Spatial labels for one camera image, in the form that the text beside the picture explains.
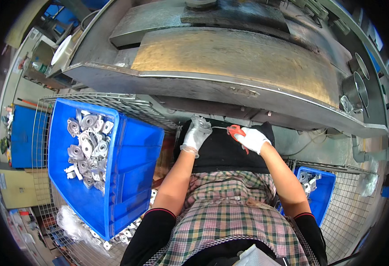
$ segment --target plaid shirt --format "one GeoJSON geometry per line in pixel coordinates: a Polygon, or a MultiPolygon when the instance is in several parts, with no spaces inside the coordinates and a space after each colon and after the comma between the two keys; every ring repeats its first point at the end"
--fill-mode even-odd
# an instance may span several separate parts
{"type": "Polygon", "coordinates": [[[268,205],[275,194],[269,174],[192,174],[170,241],[145,265],[181,265],[207,247],[234,239],[262,241],[291,265],[308,265],[310,258],[291,225],[268,205]]]}

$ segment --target blue cabinet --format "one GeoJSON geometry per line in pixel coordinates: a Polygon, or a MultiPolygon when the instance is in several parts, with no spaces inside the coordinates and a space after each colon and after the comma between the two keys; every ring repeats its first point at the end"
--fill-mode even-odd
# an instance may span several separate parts
{"type": "Polygon", "coordinates": [[[14,168],[46,165],[46,130],[49,114],[15,106],[11,128],[11,163],[14,168]]]}

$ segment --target hand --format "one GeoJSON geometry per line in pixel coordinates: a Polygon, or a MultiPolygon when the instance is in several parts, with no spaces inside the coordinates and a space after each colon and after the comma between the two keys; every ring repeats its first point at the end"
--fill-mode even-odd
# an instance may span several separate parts
{"type": "Polygon", "coordinates": [[[203,117],[194,114],[180,149],[186,152],[193,152],[196,155],[195,158],[198,158],[200,147],[211,133],[211,123],[206,122],[203,117]]]}
{"type": "Polygon", "coordinates": [[[234,137],[249,150],[259,154],[261,152],[261,147],[265,142],[268,142],[271,145],[271,141],[258,130],[247,127],[242,127],[241,129],[245,132],[246,136],[234,134],[234,137]]]}

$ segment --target water bottle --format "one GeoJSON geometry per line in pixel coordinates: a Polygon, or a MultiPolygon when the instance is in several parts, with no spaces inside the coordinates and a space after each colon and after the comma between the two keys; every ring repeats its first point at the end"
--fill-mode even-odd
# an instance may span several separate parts
{"type": "Polygon", "coordinates": [[[45,75],[48,75],[49,72],[51,71],[50,67],[49,66],[46,66],[44,65],[43,63],[41,62],[33,62],[32,63],[32,67],[36,70],[38,70],[39,72],[45,74],[45,75]]]}

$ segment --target black sleeve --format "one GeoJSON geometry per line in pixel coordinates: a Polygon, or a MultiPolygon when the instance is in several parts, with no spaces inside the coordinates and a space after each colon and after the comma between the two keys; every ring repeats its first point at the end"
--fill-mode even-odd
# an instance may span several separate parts
{"type": "Polygon", "coordinates": [[[320,266],[327,266],[326,242],[314,216],[305,212],[295,216],[294,220],[320,266]]]}
{"type": "Polygon", "coordinates": [[[143,265],[169,241],[175,226],[172,212],[156,208],[146,212],[120,262],[121,266],[143,265]]]}

